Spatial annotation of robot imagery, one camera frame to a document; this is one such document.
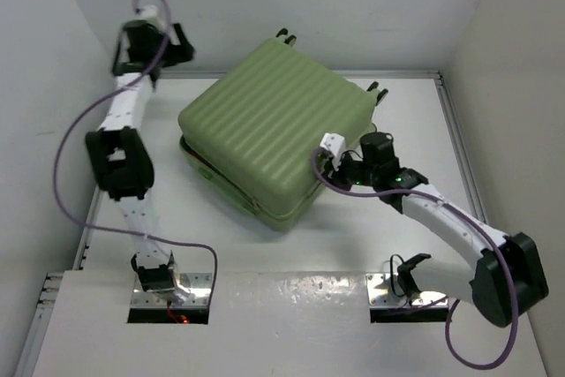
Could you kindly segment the green suitcase with blue lining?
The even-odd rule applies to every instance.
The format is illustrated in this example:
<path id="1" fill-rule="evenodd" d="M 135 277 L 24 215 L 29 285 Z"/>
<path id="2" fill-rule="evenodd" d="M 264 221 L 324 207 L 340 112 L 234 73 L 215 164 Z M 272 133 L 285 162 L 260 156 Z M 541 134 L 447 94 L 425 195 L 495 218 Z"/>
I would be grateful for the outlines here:
<path id="1" fill-rule="evenodd" d="M 280 232 L 323 189 L 311 165 L 323 137 L 357 147 L 387 94 L 296 50 L 296 39 L 282 28 L 177 117 L 189 163 L 230 204 Z"/>

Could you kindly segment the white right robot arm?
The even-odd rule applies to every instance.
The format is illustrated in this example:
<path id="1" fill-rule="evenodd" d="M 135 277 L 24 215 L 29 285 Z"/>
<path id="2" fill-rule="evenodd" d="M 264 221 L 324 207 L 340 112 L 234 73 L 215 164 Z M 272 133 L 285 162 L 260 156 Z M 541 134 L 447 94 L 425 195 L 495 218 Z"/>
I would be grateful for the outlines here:
<path id="1" fill-rule="evenodd" d="M 462 267 L 429 253 L 402 261 L 390 283 L 402 297 L 438 291 L 474 305 L 491 324 L 504 328 L 548 296 L 534 240 L 522 232 L 510 236 L 454 205 L 425 176 L 401 165 L 390 134 L 364 134 L 359 159 L 337 133 L 325 134 L 320 147 L 327 159 L 321 173 L 328 187 L 350 196 L 355 195 L 353 186 L 367 187 L 368 196 L 419 222 L 464 259 Z"/>

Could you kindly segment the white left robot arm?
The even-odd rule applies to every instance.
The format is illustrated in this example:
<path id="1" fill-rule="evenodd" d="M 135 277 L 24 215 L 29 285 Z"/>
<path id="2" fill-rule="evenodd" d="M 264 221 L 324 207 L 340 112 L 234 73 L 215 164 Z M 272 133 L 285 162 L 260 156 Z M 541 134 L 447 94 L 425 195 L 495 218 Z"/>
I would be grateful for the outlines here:
<path id="1" fill-rule="evenodd" d="M 133 234 L 132 269 L 141 289 L 177 302 L 185 291 L 179 287 L 173 253 L 152 238 L 159 229 L 151 200 L 154 165 L 139 134 L 162 69 L 190 62 L 194 56 L 181 24 L 173 24 L 172 31 L 177 39 L 167 44 L 162 58 L 148 72 L 162 43 L 163 24 L 157 19 L 135 19 L 123 25 L 111 67 L 121 92 L 112 98 L 98 129 L 86 134 L 85 142 L 98 187 L 118 206 Z"/>

